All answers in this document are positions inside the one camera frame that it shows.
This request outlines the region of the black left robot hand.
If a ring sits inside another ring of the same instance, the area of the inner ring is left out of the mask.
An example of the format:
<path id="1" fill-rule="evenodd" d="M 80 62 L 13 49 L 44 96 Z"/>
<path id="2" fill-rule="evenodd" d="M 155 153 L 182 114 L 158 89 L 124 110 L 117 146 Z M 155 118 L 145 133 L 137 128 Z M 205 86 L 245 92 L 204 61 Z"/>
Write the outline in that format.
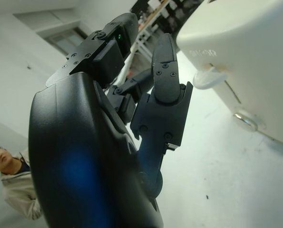
<path id="1" fill-rule="evenodd" d="M 179 82 L 170 34 L 151 67 L 113 81 L 138 35 L 124 13 L 93 32 L 33 98 L 29 158 L 50 228 L 161 228 L 156 201 L 167 150 L 181 145 L 193 86 Z"/>

